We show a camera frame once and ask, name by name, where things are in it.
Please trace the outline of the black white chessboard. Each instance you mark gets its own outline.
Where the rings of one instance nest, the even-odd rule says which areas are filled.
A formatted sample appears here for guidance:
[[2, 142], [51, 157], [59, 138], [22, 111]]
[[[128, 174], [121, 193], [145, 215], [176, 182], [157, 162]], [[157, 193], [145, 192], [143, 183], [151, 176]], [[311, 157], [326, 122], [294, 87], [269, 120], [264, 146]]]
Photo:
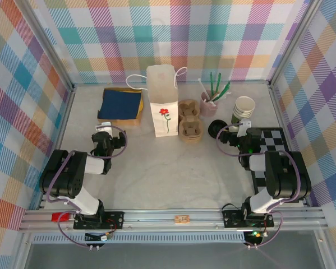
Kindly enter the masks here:
[[268, 154], [261, 156], [263, 166], [268, 171], [253, 171], [250, 167], [250, 158], [248, 156], [239, 158], [239, 161], [245, 170], [251, 172], [254, 193], [271, 190], [273, 196], [281, 198], [287, 194], [288, 197], [294, 195], [289, 189], [297, 187], [297, 179], [294, 167], [289, 158], [281, 153], [287, 151], [294, 159], [301, 181], [300, 193], [293, 203], [303, 200], [311, 192], [311, 181], [307, 173], [306, 165], [302, 154], [298, 151], [288, 151], [287, 140], [281, 128], [249, 128], [248, 130], [262, 130], [261, 151], [268, 151]]

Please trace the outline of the cardboard napkin box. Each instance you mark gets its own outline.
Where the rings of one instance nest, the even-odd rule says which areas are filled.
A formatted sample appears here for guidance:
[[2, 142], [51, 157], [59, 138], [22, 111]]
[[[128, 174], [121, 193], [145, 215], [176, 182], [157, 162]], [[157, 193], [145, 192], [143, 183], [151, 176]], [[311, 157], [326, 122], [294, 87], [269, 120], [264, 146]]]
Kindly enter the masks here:
[[[105, 89], [116, 89], [116, 90], [133, 90], [129, 88], [105, 88]], [[142, 117], [142, 112], [139, 117], [133, 120], [106, 120], [106, 119], [98, 119], [99, 122], [111, 122], [113, 125], [117, 126], [138, 126], [140, 125], [141, 122], [141, 117]]]

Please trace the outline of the white stirrer stick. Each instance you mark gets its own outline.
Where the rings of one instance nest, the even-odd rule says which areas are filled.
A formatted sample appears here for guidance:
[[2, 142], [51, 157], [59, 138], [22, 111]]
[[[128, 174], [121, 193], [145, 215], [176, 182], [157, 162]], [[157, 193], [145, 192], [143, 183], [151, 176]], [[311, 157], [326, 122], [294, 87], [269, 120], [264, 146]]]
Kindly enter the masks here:
[[198, 78], [197, 80], [198, 80], [198, 82], [199, 82], [201, 88], [203, 89], [203, 92], [205, 93], [205, 96], [206, 96], [207, 100], [210, 100], [209, 93], [207, 92], [205, 86], [204, 86], [203, 83], [201, 82], [201, 78]]

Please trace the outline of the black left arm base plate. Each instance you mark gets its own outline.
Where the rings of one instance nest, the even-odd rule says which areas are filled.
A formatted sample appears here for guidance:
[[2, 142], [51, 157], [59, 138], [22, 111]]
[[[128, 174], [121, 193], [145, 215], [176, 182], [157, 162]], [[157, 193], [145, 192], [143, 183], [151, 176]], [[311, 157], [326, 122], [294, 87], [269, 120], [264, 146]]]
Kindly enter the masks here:
[[100, 215], [76, 214], [73, 228], [75, 230], [116, 230], [123, 228], [123, 222], [123, 211], [104, 211]]

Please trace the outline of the stack of pulp cup carriers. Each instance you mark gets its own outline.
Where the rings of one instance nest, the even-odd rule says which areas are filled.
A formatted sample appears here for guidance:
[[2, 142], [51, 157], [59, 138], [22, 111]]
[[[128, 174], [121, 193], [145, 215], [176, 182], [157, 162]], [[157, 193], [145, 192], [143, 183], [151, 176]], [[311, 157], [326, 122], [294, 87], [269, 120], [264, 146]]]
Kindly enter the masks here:
[[199, 143], [204, 134], [200, 119], [200, 107], [196, 100], [186, 99], [178, 103], [178, 135], [185, 143]]

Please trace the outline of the yellow paper napkin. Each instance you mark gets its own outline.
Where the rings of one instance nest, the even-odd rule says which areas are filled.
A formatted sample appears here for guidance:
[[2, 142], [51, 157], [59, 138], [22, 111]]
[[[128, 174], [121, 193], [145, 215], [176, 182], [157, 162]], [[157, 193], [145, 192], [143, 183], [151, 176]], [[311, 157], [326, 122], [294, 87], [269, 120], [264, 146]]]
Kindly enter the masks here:
[[140, 116], [142, 110], [144, 108], [144, 101], [143, 101], [143, 93], [142, 93], [142, 90], [140, 91], [140, 102], [139, 102], [139, 108], [138, 108], [138, 111], [137, 111], [137, 117]]

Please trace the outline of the blue paper napkin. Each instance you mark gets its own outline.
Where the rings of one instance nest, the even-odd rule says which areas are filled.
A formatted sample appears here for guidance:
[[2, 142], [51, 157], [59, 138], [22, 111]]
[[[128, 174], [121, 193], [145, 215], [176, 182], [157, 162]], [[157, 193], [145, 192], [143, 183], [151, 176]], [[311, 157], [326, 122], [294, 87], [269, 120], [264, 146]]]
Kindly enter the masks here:
[[141, 91], [104, 89], [98, 119], [133, 120], [139, 113]]

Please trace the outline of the green-tipped wrapped straw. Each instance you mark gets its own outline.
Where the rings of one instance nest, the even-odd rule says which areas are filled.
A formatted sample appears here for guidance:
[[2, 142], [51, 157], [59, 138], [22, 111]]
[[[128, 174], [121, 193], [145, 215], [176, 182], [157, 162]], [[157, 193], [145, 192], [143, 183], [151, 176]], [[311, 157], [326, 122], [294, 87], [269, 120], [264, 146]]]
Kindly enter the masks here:
[[230, 88], [230, 82], [228, 82], [226, 85], [225, 85], [225, 87], [224, 87], [224, 89], [222, 90], [222, 92], [218, 95], [218, 97], [217, 97], [217, 100], [218, 99], [220, 99], [220, 98], [222, 98], [227, 92], [228, 92], [228, 90], [229, 90], [229, 88]]

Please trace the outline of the aluminium frame post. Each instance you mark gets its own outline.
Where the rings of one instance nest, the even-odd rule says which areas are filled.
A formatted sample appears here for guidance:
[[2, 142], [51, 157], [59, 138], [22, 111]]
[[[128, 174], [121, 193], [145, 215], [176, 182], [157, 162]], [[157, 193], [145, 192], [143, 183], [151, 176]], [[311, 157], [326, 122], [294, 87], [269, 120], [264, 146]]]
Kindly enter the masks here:
[[277, 85], [277, 82], [283, 75], [284, 70], [287, 68], [288, 62], [291, 60], [294, 51], [299, 46], [303, 37], [305, 36], [306, 31], [308, 30], [315, 14], [322, 5], [323, 0], [311, 0], [306, 8], [305, 13], [303, 14], [301, 21], [296, 27], [291, 41], [288, 43], [286, 51], [281, 57], [281, 60], [277, 66], [277, 69], [274, 71], [271, 80], [269, 81], [269, 86], [273, 90]]
[[52, 65], [56, 68], [60, 78], [70, 89], [70, 91], [74, 91], [74, 83], [71, 81], [68, 72], [66, 71], [45, 29], [43, 28], [43, 25], [40, 23], [36, 13], [34, 12], [34, 9], [31, 7], [29, 0], [20, 1], [21, 5], [25, 9], [25, 12], [27, 13], [27, 18], [30, 20], [29, 24], [33, 28], [34, 33], [37, 35], [38, 41], [43, 46], [43, 49], [46, 51], [48, 58], [52, 62]]

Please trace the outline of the stack of green paper cups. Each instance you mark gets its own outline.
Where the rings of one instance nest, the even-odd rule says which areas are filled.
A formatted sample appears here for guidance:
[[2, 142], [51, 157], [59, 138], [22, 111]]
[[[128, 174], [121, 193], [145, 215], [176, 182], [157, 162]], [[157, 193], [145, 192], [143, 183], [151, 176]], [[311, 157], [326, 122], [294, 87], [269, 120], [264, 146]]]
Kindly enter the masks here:
[[231, 123], [239, 123], [242, 119], [250, 119], [255, 109], [255, 101], [248, 96], [240, 96], [236, 99]]

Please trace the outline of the stack of black cup lids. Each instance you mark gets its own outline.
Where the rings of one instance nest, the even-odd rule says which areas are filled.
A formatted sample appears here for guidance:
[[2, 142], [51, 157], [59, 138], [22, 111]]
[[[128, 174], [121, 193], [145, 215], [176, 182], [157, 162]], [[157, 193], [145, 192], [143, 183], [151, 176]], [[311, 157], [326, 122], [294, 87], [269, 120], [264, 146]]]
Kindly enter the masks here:
[[210, 137], [216, 139], [219, 131], [225, 126], [227, 126], [227, 123], [225, 121], [216, 119], [212, 121], [211, 124], [209, 125], [208, 134], [210, 135]]

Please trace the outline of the pink straw holder cup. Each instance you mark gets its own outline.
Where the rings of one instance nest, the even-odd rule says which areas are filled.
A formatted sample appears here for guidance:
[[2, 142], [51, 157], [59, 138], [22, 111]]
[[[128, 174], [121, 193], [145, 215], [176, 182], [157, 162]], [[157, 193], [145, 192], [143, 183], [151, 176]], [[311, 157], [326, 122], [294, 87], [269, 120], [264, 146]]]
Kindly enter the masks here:
[[208, 100], [208, 95], [205, 92], [201, 93], [200, 97], [200, 115], [202, 117], [212, 117], [218, 110], [218, 102]]

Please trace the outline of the white flower paper bag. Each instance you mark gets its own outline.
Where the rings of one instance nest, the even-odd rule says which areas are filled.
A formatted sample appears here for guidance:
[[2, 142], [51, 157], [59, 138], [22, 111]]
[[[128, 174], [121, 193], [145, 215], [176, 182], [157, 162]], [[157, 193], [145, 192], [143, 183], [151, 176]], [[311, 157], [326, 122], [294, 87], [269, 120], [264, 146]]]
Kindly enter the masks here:
[[178, 135], [177, 77], [184, 75], [187, 67], [175, 70], [171, 64], [149, 66], [146, 69], [146, 86], [139, 90], [148, 92], [155, 136]]

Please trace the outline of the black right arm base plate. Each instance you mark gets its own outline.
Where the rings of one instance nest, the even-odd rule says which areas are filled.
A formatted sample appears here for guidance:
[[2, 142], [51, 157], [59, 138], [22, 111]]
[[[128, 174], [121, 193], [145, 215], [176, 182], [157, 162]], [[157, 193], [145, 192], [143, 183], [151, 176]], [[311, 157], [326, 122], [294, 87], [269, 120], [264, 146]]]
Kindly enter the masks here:
[[273, 228], [273, 216], [269, 214], [246, 213], [242, 210], [222, 212], [225, 228]]

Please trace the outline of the red plastic block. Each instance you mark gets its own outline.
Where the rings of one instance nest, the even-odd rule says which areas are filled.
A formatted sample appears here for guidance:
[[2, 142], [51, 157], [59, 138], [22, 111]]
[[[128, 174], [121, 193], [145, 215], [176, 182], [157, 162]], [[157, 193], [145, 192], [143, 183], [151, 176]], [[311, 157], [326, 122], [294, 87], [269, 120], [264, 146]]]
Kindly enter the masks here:
[[56, 212], [52, 214], [51, 222], [68, 221], [70, 219], [70, 213]]

